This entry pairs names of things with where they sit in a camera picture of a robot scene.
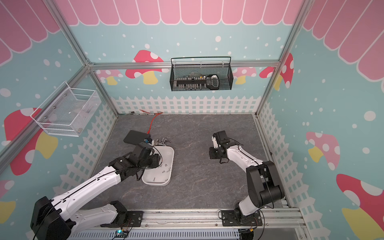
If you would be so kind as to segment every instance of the black wire mesh basket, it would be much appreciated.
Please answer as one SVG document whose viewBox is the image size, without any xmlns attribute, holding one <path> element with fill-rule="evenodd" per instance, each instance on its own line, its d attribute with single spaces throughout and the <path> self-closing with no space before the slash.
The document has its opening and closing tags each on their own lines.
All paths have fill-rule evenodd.
<svg viewBox="0 0 384 240">
<path fill-rule="evenodd" d="M 172 91 L 231 90 L 231 57 L 171 58 Z"/>
</svg>

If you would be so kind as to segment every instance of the white wire mesh basket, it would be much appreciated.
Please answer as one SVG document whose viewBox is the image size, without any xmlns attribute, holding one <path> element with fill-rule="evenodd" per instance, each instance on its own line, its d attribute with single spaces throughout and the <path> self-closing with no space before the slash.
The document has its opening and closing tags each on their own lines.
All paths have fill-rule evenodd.
<svg viewBox="0 0 384 240">
<path fill-rule="evenodd" d="M 41 113 L 54 93 L 60 94 Z M 50 135 L 78 137 L 101 104 L 95 90 L 71 88 L 63 82 L 32 114 L 31 118 Z"/>
</svg>

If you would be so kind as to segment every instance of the white picket fence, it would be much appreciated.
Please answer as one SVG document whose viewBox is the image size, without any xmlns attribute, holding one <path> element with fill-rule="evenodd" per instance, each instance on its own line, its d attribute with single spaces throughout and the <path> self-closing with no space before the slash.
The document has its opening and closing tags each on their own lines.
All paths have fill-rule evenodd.
<svg viewBox="0 0 384 240">
<path fill-rule="evenodd" d="M 256 112 L 261 101 L 261 96 L 258 98 L 250 97 L 249 99 L 242 97 L 238 98 L 237 96 L 231 99 L 229 96 L 227 98 L 192 98 L 189 97 L 185 99 L 181 97 L 177 99 L 175 96 L 170 99 L 165 97 L 164 99 L 157 97 L 154 99 L 150 97 L 146 99 L 142 97 L 141 99 L 135 97 L 130 99 L 112 98 L 112 102 L 115 104 L 119 113 L 140 113 L 143 114 L 140 110 L 144 110 L 151 113 L 163 112 L 163 113 L 178 113 L 178 114 L 188 114 L 188 113 L 253 113 Z"/>
<path fill-rule="evenodd" d="M 72 154 L 73 163 L 67 164 L 67 174 L 60 175 L 62 181 L 60 186 L 53 188 L 55 196 L 70 190 L 90 177 L 116 118 L 111 109 L 103 104 L 99 114 L 96 116 L 96 122 L 91 123 L 92 129 L 87 129 L 88 137 L 83 137 L 83 145 L 78 145 L 79 152 Z"/>
<path fill-rule="evenodd" d="M 290 196 L 294 207 L 301 209 L 312 239 L 328 240 L 331 231 L 321 224 L 320 219 L 323 215 L 313 206 L 315 199 L 309 196 L 308 185 L 303 184 L 301 180 L 303 173 L 297 171 L 298 163 L 293 161 L 293 153 L 288 150 L 289 144 L 284 142 L 285 135 L 281 134 L 281 127 L 278 127 L 278 121 L 275 121 L 272 110 L 270 103 L 266 102 L 261 110 L 260 120 L 282 181 L 289 190 L 285 194 Z"/>
</svg>

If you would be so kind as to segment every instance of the red mushroom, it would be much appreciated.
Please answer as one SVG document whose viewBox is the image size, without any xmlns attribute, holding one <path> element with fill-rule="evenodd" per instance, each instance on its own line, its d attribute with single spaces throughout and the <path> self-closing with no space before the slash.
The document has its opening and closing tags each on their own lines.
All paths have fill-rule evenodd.
<svg viewBox="0 0 384 240">
<path fill-rule="evenodd" d="M 359 207 L 341 210 L 356 236 L 372 240 L 384 237 L 383 190 L 344 174 L 338 174 L 336 182 L 345 196 Z"/>
<path fill-rule="evenodd" d="M 307 132 L 306 138 L 306 144 L 309 142 L 314 145 L 313 148 L 308 150 L 312 160 L 319 162 L 320 158 L 324 156 L 328 167 L 332 171 L 335 170 L 340 161 L 340 146 L 335 136 L 318 132 Z"/>
<path fill-rule="evenodd" d="M 36 108 L 25 108 L 17 110 L 8 115 L 4 120 L 5 137 L 7 141 L 3 141 L 3 145 L 7 145 L 17 134 L 31 121 L 30 115 Z M 58 139 L 51 137 L 40 129 L 20 153 L 10 163 L 11 170 L 15 175 L 26 173 L 31 167 L 35 150 L 41 152 L 44 158 L 49 158 L 58 145 Z"/>
<path fill-rule="evenodd" d="M 261 73 L 260 77 L 261 78 L 268 78 L 272 76 L 273 72 L 273 67 L 267 67 L 265 68 Z M 280 72 L 280 75 L 277 77 L 277 80 L 275 82 L 274 88 L 275 90 L 279 91 L 280 90 L 280 83 L 284 79 L 285 87 L 289 88 L 292 83 L 292 77 L 293 77 L 293 56 L 290 53 L 288 55 L 287 60 L 284 63 L 283 69 Z"/>
<path fill-rule="evenodd" d="M 112 70 L 97 70 L 96 74 L 99 76 L 100 81 L 105 83 L 105 79 L 107 79 L 108 85 L 117 85 L 117 82 L 114 77 L 122 78 L 122 74 L 117 69 Z"/>
<path fill-rule="evenodd" d="M 236 68 L 232 73 L 233 78 L 237 78 L 235 84 L 244 84 L 245 76 L 256 77 L 257 75 L 256 68 L 254 67 Z"/>
<path fill-rule="evenodd" d="M 147 50 L 140 50 L 132 62 L 137 63 L 153 63 L 153 62 L 163 62 L 163 60 L 156 54 L 147 51 Z M 168 68 L 163 69 L 128 69 L 125 72 L 125 75 L 129 78 L 137 78 L 141 75 L 144 77 L 144 84 L 156 84 L 158 82 L 154 71 L 167 73 L 169 72 Z"/>
<path fill-rule="evenodd" d="M 2 198 L 4 196 L 4 194 L 6 194 L 7 191 L 13 187 L 14 184 L 15 184 L 15 182 L 12 180 L 0 181 L 0 198 Z"/>
</svg>

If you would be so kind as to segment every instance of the red cable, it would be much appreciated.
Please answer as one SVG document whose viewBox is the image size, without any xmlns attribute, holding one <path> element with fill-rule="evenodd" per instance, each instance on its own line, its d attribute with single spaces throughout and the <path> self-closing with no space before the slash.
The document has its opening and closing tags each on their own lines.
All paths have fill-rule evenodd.
<svg viewBox="0 0 384 240">
<path fill-rule="evenodd" d="M 151 114 L 151 113 L 146 112 L 146 111 L 141 110 L 141 109 L 140 109 L 140 111 L 142 111 L 142 112 L 144 112 L 144 113 Z M 149 125 L 149 130 L 148 130 L 147 134 L 149 134 L 149 132 L 151 131 L 151 127 L 152 127 L 152 122 L 153 122 L 153 120 L 154 120 L 157 116 L 159 116 L 160 114 L 162 114 L 162 113 L 157 113 L 157 114 L 152 118 L 152 121 L 151 121 L 151 124 Z"/>
</svg>

